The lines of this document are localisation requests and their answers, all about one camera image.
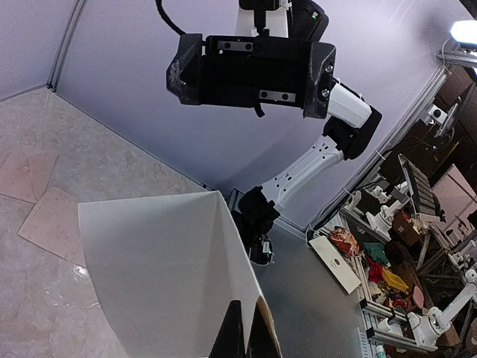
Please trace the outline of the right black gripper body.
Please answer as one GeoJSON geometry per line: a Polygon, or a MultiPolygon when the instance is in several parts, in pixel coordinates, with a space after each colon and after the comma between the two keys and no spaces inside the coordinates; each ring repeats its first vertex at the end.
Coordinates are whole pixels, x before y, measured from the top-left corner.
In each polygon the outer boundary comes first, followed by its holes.
{"type": "Polygon", "coordinates": [[[304,107],[311,47],[282,37],[208,36],[201,58],[201,104],[304,107]]]}

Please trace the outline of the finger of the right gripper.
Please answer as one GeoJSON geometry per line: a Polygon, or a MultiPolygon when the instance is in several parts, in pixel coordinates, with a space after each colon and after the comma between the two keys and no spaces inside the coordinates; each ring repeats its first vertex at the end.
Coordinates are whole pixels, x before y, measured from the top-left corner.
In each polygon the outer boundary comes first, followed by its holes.
{"type": "Polygon", "coordinates": [[[325,119],[332,91],[336,47],[312,42],[303,102],[303,117],[325,119]]]}
{"type": "Polygon", "coordinates": [[[200,105],[202,34],[180,35],[177,52],[166,70],[166,88],[181,104],[200,105]]]}

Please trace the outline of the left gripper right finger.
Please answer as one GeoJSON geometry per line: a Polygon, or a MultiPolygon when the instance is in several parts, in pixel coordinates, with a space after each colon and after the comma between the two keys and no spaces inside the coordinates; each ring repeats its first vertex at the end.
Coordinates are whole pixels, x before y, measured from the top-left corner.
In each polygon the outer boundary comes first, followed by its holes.
{"type": "Polygon", "coordinates": [[[245,356],[251,358],[282,357],[273,316],[263,297],[259,297],[256,302],[245,356]]]}

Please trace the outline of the pink envelope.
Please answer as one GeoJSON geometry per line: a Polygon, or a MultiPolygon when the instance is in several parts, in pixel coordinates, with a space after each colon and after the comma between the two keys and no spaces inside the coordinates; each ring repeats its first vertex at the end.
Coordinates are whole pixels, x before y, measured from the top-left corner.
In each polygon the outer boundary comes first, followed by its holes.
{"type": "Polygon", "coordinates": [[[1,167],[1,194],[37,203],[45,193],[58,154],[26,145],[13,149],[1,167]]]}

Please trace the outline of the beige ornate letter paper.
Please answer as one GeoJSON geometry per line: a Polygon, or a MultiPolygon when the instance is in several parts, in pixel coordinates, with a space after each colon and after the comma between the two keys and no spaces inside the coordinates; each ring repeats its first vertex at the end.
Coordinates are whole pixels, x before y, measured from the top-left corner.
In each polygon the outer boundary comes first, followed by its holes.
{"type": "Polygon", "coordinates": [[[219,192],[81,203],[86,268],[130,357],[207,357],[231,301],[262,297],[219,192]]]}

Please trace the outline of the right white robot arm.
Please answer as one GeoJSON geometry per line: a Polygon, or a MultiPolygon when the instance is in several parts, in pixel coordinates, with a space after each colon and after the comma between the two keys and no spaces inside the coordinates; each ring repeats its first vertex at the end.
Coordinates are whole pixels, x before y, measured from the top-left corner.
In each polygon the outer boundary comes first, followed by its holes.
{"type": "Polygon", "coordinates": [[[166,87],[184,105],[251,108],[296,107],[322,119],[322,134],[304,154],[270,180],[240,197],[232,217],[251,262],[274,256],[268,232],[286,203],[310,180],[334,165],[359,157],[381,113],[334,76],[336,48],[321,41],[329,24],[313,1],[240,1],[232,35],[188,33],[157,11],[179,36],[166,71],[166,87]]]}

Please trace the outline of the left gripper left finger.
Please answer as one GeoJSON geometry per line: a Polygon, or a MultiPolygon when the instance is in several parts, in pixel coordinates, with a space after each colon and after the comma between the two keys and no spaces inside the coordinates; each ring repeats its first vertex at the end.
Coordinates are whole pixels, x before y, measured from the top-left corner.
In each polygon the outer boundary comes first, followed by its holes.
{"type": "Polygon", "coordinates": [[[232,300],[224,315],[209,358],[245,357],[241,301],[232,300]]]}

